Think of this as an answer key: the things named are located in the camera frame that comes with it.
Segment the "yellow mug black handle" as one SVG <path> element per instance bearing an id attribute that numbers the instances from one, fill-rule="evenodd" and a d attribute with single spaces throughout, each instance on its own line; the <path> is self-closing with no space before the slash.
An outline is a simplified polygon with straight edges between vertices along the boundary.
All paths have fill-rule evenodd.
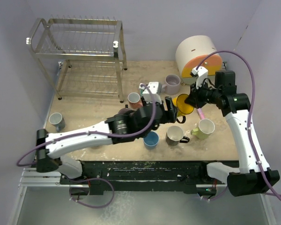
<path id="1" fill-rule="evenodd" d="M 183 124 L 186 122 L 186 115 L 189 115 L 193 112 L 194 107 L 185 103 L 185 100 L 188 98 L 187 94 L 180 94 L 178 97 L 174 98 L 173 104 L 177 108 L 177 119 L 176 122 Z"/>

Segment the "black mug white interior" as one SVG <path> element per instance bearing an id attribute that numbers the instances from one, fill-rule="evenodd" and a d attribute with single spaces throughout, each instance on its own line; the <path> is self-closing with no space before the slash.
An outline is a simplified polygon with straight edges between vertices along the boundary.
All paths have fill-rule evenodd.
<path id="1" fill-rule="evenodd" d="M 169 146 L 176 146 L 179 143 L 189 143 L 190 138 L 184 136 L 182 128 L 171 126 L 167 129 L 165 140 Z"/>

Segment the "lime green mug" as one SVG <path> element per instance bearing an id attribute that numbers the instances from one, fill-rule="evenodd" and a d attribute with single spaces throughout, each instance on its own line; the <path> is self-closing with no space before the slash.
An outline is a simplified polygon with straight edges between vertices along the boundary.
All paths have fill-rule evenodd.
<path id="1" fill-rule="evenodd" d="M 207 139 L 215 131 L 215 124 L 210 119 L 201 119 L 196 128 L 191 130 L 191 135 L 200 140 Z"/>

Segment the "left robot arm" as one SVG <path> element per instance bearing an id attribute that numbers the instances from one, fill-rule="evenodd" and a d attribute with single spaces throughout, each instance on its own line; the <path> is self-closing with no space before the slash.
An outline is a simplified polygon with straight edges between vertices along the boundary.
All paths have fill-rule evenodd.
<path id="1" fill-rule="evenodd" d="M 64 133 L 44 133 L 44 141 L 37 145 L 36 170 L 38 173 L 58 171 L 82 184 L 87 172 L 82 162 L 67 156 L 68 153 L 89 147 L 133 142 L 144 138 L 161 124 L 175 123 L 177 108 L 172 99 L 146 103 L 136 111 L 116 114 L 90 127 Z"/>

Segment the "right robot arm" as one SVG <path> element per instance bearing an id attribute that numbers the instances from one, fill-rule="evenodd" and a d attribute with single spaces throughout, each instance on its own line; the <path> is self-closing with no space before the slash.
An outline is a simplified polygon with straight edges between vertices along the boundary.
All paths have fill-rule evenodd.
<path id="1" fill-rule="evenodd" d="M 227 184 L 230 193 L 237 197 L 262 194 L 269 190 L 268 185 L 276 184 L 280 175 L 272 170 L 260 148 L 250 113 L 250 100 L 245 93 L 238 93 L 235 72 L 217 71 L 215 83 L 208 79 L 205 67 L 193 68 L 191 76 L 196 79 L 190 86 L 190 94 L 185 100 L 195 108 L 214 104 L 221 110 L 232 132 L 239 167 L 233 168 L 220 162 L 208 163 L 199 171 L 199 179 L 210 183 L 217 179 Z"/>

